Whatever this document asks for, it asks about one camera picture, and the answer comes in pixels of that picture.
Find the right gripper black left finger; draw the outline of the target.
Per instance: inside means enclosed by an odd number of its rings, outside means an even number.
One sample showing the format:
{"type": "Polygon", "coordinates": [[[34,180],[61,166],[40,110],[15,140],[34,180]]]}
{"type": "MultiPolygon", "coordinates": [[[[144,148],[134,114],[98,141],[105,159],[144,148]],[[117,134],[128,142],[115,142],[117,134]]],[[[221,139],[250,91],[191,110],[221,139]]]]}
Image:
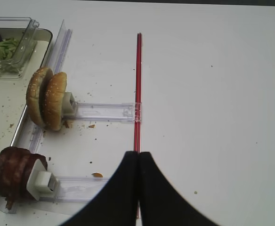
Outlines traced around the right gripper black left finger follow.
{"type": "Polygon", "coordinates": [[[127,151],[101,191],[63,226],[134,226],[138,208],[138,153],[127,151]]]}

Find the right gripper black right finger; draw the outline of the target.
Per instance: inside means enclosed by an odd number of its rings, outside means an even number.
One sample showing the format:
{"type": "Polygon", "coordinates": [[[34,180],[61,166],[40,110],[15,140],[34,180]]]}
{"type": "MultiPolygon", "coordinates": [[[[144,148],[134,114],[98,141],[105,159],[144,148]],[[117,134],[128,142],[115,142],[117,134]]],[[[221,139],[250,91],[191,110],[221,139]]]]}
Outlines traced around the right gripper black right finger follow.
{"type": "Polygon", "coordinates": [[[140,210],[144,226],[215,226],[169,183],[149,152],[139,154],[140,210]]]}

